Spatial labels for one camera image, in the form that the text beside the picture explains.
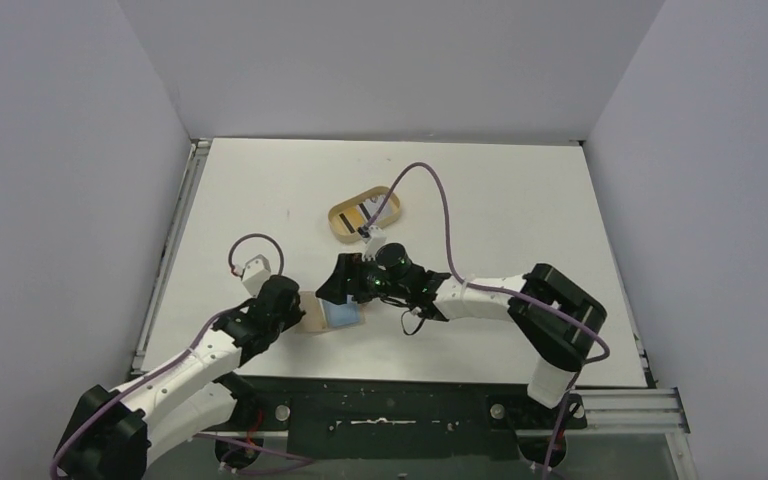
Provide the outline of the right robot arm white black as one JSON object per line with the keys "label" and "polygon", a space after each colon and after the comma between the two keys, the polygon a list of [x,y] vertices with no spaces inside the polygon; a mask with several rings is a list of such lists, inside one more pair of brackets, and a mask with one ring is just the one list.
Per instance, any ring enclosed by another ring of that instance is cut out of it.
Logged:
{"label": "right robot arm white black", "polygon": [[546,263],[520,276],[460,281],[452,273],[420,266],[403,245],[389,243],[373,256],[339,254],[315,295],[335,305],[379,300],[422,321],[474,318],[515,324],[539,356],[522,400],[523,416],[537,427],[560,416],[561,400],[589,364],[592,347],[599,345],[603,358],[610,354],[599,337],[606,309]]}

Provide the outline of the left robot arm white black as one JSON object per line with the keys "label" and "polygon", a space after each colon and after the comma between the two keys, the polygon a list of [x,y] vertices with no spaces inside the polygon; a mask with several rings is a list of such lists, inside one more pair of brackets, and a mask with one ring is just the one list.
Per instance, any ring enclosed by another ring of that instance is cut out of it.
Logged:
{"label": "left robot arm white black", "polygon": [[208,427],[247,427],[257,404],[235,372],[302,316],[299,285],[272,275],[252,297],[211,317],[172,359],[113,389],[86,390],[49,477],[140,479],[155,460]]}

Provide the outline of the beige leather card holder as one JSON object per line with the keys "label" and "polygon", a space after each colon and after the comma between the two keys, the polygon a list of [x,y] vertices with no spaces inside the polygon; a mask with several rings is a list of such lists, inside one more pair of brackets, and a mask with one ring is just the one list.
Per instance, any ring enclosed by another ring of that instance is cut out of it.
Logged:
{"label": "beige leather card holder", "polygon": [[298,325],[296,326],[296,330],[298,332],[307,333],[307,334],[322,334],[322,333],[326,333],[334,330],[341,330],[341,329],[346,329],[350,327],[360,326],[365,322],[363,311],[360,308],[360,306],[357,304],[363,315],[363,320],[360,324],[350,326],[350,327],[344,327],[344,328],[329,329],[326,326],[324,315],[323,315],[322,302],[324,300],[318,299],[312,291],[303,291],[300,293],[300,301],[301,301],[300,306],[303,311],[303,315]]}

